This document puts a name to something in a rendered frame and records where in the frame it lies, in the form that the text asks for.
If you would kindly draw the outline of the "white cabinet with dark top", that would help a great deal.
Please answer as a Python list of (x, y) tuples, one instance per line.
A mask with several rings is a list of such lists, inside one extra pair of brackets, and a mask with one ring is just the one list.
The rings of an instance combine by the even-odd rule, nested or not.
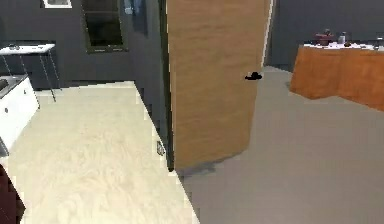
[(0, 157), (5, 157), (40, 105), (27, 75), (2, 79), (8, 82), (0, 91)]

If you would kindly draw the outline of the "orange wooden counter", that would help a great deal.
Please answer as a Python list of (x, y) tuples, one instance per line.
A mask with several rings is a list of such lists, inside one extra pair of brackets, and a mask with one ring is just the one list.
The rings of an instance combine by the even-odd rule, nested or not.
[(300, 46), (290, 91), (312, 100), (338, 96), (384, 112), (384, 51)]

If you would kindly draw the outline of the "white table with thin legs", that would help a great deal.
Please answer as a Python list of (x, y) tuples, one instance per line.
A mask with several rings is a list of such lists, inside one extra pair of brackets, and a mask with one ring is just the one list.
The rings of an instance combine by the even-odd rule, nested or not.
[(46, 81), (47, 81), (47, 84), (49, 86), (49, 90), (50, 90), (52, 98), (53, 98), (53, 101), (56, 102), (56, 96), (55, 96), (55, 93), (53, 91), (52, 83), (51, 83), (51, 81), (49, 79), (49, 76), (48, 76), (47, 66), (45, 65), (45, 62), (44, 62), (44, 59), (43, 59), (44, 55), (48, 56), (48, 59), (50, 60), (51, 65), (53, 67), (53, 72), (54, 72), (54, 75), (55, 75), (56, 80), (57, 80), (57, 85), (58, 85), (59, 89), (61, 89), (60, 78), (58, 76), (58, 72), (57, 72), (57, 69), (56, 69), (56, 64), (55, 64), (55, 62), (53, 60), (52, 53), (51, 53), (51, 50), (54, 49), (55, 47), (56, 47), (56, 45), (54, 43), (38, 44), (38, 45), (16, 45), (16, 44), (10, 44), (10, 45), (0, 49), (0, 57), (2, 58), (2, 60), (3, 60), (4, 64), (5, 64), (7, 72), (9, 74), (11, 74), (11, 70), (10, 70), (9, 65), (7, 63), (6, 56), (15, 56), (15, 55), (17, 55), (19, 57), (19, 59), (20, 59), (22, 68), (24, 70), (24, 73), (28, 74), (28, 72), (26, 70), (26, 67), (25, 67), (25, 64), (24, 64), (24, 61), (23, 61), (23, 56), (24, 55), (38, 55), (39, 56), (40, 64), (42, 66), (42, 69), (43, 69), (43, 72), (44, 72), (44, 75), (45, 75), (45, 78), (46, 78)]

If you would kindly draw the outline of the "white framed picture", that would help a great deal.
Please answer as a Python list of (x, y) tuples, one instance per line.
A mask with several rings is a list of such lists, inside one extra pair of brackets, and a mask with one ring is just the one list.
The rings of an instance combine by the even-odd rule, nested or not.
[(42, 0), (43, 7), (48, 9), (71, 8), (71, 0)]

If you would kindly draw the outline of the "dark red pot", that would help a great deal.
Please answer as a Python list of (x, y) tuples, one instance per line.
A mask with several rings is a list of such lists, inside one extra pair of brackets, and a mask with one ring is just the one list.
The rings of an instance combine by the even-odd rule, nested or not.
[(332, 41), (334, 35), (331, 33), (329, 29), (325, 29), (322, 33), (316, 33), (315, 38), (317, 43), (321, 46), (328, 46)]

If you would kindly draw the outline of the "dark maroon furniture corner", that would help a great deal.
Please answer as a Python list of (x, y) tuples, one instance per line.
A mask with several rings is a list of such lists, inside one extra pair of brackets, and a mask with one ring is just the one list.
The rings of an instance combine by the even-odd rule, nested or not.
[(21, 224), (26, 207), (0, 164), (0, 224)]

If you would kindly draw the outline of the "light wooden room door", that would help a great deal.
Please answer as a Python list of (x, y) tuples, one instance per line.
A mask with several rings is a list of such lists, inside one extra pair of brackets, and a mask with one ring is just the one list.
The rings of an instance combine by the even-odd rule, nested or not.
[(273, 1), (167, 0), (177, 170), (248, 147)]

